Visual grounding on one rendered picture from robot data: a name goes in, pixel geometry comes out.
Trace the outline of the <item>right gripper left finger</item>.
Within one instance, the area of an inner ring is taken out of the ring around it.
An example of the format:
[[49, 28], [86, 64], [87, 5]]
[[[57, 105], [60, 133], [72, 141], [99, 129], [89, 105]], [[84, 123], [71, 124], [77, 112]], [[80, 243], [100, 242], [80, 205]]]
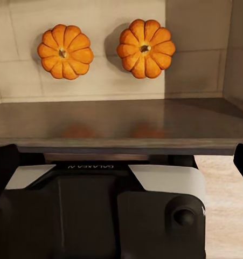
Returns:
[[0, 195], [20, 164], [16, 144], [0, 147]]

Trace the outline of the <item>pumpkin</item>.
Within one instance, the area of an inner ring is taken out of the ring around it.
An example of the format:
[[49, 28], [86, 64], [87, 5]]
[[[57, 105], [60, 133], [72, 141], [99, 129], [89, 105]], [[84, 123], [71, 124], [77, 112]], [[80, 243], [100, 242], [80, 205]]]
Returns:
[[94, 54], [90, 40], [77, 26], [56, 25], [41, 39], [37, 53], [53, 78], [74, 80], [88, 72]]
[[157, 78], [171, 65], [175, 44], [171, 33], [154, 19], [136, 19], [121, 32], [117, 55], [122, 67], [136, 79]]

